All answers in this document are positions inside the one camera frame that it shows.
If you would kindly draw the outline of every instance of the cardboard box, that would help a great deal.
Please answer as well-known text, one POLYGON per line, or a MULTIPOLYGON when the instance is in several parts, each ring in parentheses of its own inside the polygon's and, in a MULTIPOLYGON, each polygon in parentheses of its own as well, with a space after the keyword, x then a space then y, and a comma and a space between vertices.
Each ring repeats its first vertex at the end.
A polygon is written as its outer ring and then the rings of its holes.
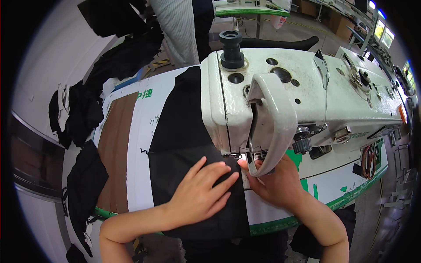
POLYGON ((332 32, 338 37, 348 41, 352 33, 346 26, 354 28, 354 23, 340 13, 331 10, 328 26, 329 29, 332 30, 332 32))
POLYGON ((310 15, 313 17, 317 16, 315 3, 308 2, 305 0, 299 0, 296 3, 298 5, 298 12, 301 12, 303 14, 310 15))

